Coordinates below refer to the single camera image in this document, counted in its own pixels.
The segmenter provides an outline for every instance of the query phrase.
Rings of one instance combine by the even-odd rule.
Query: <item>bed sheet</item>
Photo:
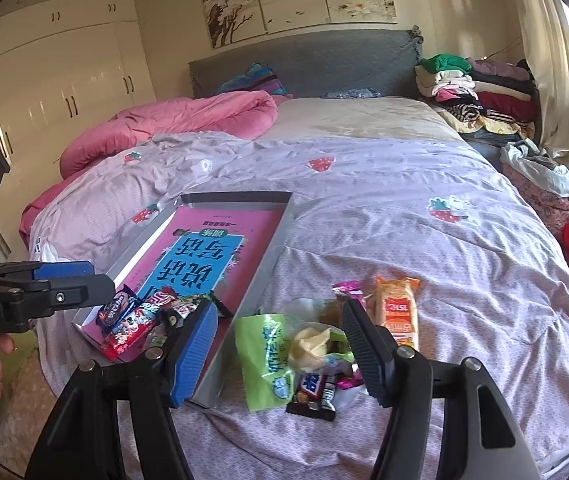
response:
[[[221,133],[157,136],[71,184],[34,224],[35,258],[89,259],[105,271],[141,232],[150,203],[182,192],[291,190],[295,222],[260,302],[331,298],[331,284],[382,276],[422,280],[421,351],[481,359],[502,389],[538,465],[569,456],[569,270],[560,246],[509,181],[464,143],[324,139],[246,142]],[[310,160],[332,158],[327,171]],[[466,203],[468,218],[433,215],[433,200]],[[71,327],[73,312],[39,321],[42,370],[59,394],[77,363],[98,353]],[[423,478],[434,478],[443,404],[434,402]],[[120,436],[140,478],[128,406]],[[389,412],[357,396],[333,423],[283,409],[248,413],[242,376],[217,409],[174,412],[197,479],[367,478]]]
[[[304,137],[360,137],[462,142],[423,102],[377,99],[292,99],[278,106],[276,122],[261,140]]]

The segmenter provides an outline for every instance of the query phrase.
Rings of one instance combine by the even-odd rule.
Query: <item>pink comforter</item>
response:
[[[253,140],[269,129],[278,114],[273,97],[264,91],[229,92],[206,99],[176,97],[123,110],[106,123],[89,128],[60,157],[61,183],[51,186],[22,213],[20,236],[27,248],[36,217],[71,182],[108,156],[151,139],[155,134],[226,132]]]

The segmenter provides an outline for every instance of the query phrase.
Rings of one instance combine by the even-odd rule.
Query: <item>headboard cover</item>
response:
[[[269,66],[294,97],[373,88],[385,96],[419,97],[413,67],[424,39],[412,30],[306,32],[247,44],[189,63],[194,97],[210,97],[253,63]]]

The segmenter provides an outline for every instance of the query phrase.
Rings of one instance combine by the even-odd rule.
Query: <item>orange snack package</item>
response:
[[[415,278],[385,280],[375,278],[375,322],[386,327],[400,345],[419,350],[417,304],[414,292],[420,285]]]

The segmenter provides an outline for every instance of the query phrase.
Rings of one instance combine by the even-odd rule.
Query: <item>wall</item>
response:
[[[395,0],[398,23],[318,25],[269,34],[218,48],[210,46],[200,0],[135,0],[142,42],[159,100],[191,96],[188,63],[279,36],[327,28],[399,28],[418,25],[426,57],[439,52],[483,57],[507,47],[520,35],[514,0]],[[497,59],[517,61],[521,47]]]

